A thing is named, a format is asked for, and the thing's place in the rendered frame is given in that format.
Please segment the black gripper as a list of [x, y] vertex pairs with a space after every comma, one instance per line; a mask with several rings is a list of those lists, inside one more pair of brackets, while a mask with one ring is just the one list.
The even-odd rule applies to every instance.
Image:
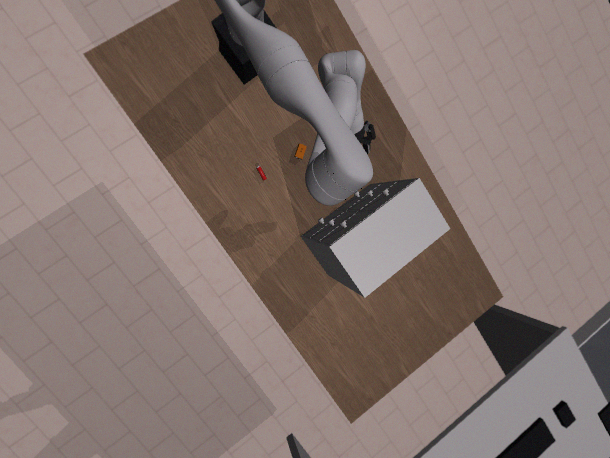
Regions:
[[[368, 121], [365, 121], [364, 125], [365, 126], [363, 126], [363, 128], [359, 132], [355, 133], [354, 135], [356, 136], [358, 141], [363, 144], [363, 148], [366, 151], [366, 153], [369, 154], [370, 149], [371, 149], [370, 148], [371, 141], [376, 138], [376, 135], [375, 135], [375, 131], [374, 131], [374, 126], [371, 123], [369, 123]], [[367, 137], [364, 137], [365, 131], [367, 132]]]

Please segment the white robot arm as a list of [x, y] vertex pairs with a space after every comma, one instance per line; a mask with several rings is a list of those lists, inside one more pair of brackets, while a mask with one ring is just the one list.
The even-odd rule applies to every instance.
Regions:
[[354, 135], [364, 126], [363, 54], [349, 50], [322, 56], [322, 86], [297, 41], [263, 23], [266, 0], [236, 1], [215, 0], [232, 39], [244, 47], [270, 98], [317, 132], [305, 173], [309, 193], [327, 206], [344, 201], [373, 177], [371, 161]]

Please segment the red aa battery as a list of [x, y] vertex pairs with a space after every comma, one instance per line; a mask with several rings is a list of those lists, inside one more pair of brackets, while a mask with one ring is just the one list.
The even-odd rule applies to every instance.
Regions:
[[257, 166], [257, 170], [258, 170], [258, 172], [259, 172], [259, 174], [260, 174], [261, 178], [262, 178], [263, 180], [266, 180], [267, 178], [266, 178], [266, 176], [265, 176], [265, 174], [264, 174], [264, 172], [263, 172], [262, 168], [261, 168], [260, 166]]

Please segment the grey chest of drawers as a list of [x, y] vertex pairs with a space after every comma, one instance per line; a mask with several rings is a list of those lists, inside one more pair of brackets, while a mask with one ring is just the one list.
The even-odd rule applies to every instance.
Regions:
[[332, 245], [301, 235], [327, 275], [364, 298], [450, 229], [420, 178], [369, 185], [409, 180], [376, 211], [337, 208], [372, 214]]

